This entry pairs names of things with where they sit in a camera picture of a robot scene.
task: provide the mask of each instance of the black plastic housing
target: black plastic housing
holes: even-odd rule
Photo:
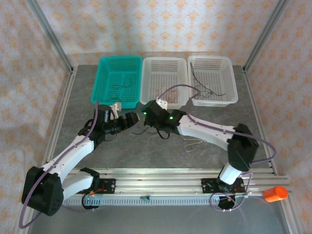
[[[27,172],[21,197],[21,202],[23,204],[31,188],[43,173],[44,170],[38,167],[32,167]],[[60,177],[56,173],[48,173],[36,187],[34,193],[30,197],[28,206],[48,216],[52,216],[60,209],[63,200],[64,196]]]
[[[145,114],[145,125],[165,131],[167,134],[180,135],[177,126],[180,125],[180,119],[186,115],[184,111],[173,110],[169,113],[162,109],[155,100],[152,100],[144,106],[142,112]]]
[[[252,135],[249,128],[244,124],[240,123],[234,129],[238,133]],[[229,164],[242,172],[249,171],[259,147],[258,142],[249,137],[233,135],[232,139],[228,140],[228,143]]]
[[[106,135],[120,133],[134,126],[139,121],[137,114],[134,112],[126,113],[124,116],[119,116],[116,119],[110,119],[111,113],[111,107],[107,105],[102,105],[98,109],[94,130],[89,135],[89,139],[94,142],[94,149],[105,141]],[[78,136],[86,136],[89,133],[90,123],[93,124],[93,119],[89,120],[84,128],[78,132]]]
[[[86,172],[93,177],[90,190],[97,190],[99,188],[99,172],[92,170],[90,168],[84,167],[80,169],[81,172]]]

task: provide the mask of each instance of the metal clip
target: metal clip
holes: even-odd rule
[[[207,141],[201,140],[201,139],[186,139],[184,137],[185,136],[182,136],[182,139],[185,140],[185,141],[188,141],[188,140],[195,141],[194,143],[191,143],[191,144],[188,144],[188,145],[184,146],[184,151],[187,152],[187,153],[190,153],[190,152],[192,152],[194,150],[193,145],[198,145],[198,144],[200,144],[202,142],[207,142]]]

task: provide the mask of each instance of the metal pole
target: metal pole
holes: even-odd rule
[[[267,22],[266,26],[264,27],[257,43],[255,44],[249,58],[247,59],[246,64],[243,66],[243,70],[245,73],[249,71],[252,64],[254,63],[255,59],[259,55],[264,43],[267,41],[267,38],[271,34],[272,30],[274,29],[274,26],[276,25],[278,19],[284,12],[284,9],[287,5],[289,0],[280,0],[278,4],[276,5],[276,8],[274,9],[271,17],[269,18],[269,21]]]
[[[44,29],[47,37],[50,39],[51,43],[53,44],[55,50],[58,53],[59,58],[62,60],[65,68],[71,72],[72,71],[72,65],[70,64],[66,54],[64,53],[59,40],[57,39],[57,37],[55,36],[47,18],[45,17],[42,9],[40,8],[37,0],[26,0],[30,6],[30,8],[32,9],[32,11],[34,12],[35,16],[37,17],[38,21],[40,22],[42,28]]]

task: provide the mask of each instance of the gray table surface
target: gray table surface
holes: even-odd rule
[[[92,118],[94,105],[91,93],[97,72],[97,65],[80,65],[77,70],[65,116],[61,126],[54,156],[61,153],[76,137],[85,122]],[[254,110],[240,66],[234,66],[234,75],[238,91],[238,102],[227,107],[197,107],[191,103],[182,107],[194,117],[222,125],[236,126],[246,124],[254,135],[260,135]],[[190,142],[181,136],[171,135],[169,140],[161,139],[158,134],[143,133],[144,115],[142,104],[131,110],[139,113],[140,122],[131,129],[117,135],[110,142],[103,142],[96,150],[84,158],[77,168],[222,168],[227,162],[227,152],[220,147],[201,143],[194,146],[190,153],[184,146]],[[265,158],[265,150],[260,145],[255,159]],[[268,163],[256,164],[254,168],[268,168]]]
[[[280,202],[250,197],[232,212],[209,206],[104,207],[78,214],[42,214],[30,234],[288,234]]]

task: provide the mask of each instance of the plastic basket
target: plastic basket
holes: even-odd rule
[[[142,58],[139,56],[104,57],[99,61],[91,102],[123,109],[135,108],[140,99]]]
[[[211,94],[209,90],[200,85],[192,74],[191,63],[194,68],[195,77],[200,83],[216,94],[224,95],[217,96]],[[238,101],[233,67],[229,58],[209,55],[189,56],[188,71],[189,85],[201,91],[200,95],[192,100],[194,106],[225,107]],[[195,93],[196,91],[189,90],[190,97]]]
[[[188,84],[187,65],[183,58],[149,57],[143,60],[140,102],[146,104],[176,84]],[[188,100],[188,88],[176,87],[161,99],[168,109],[179,109]]]

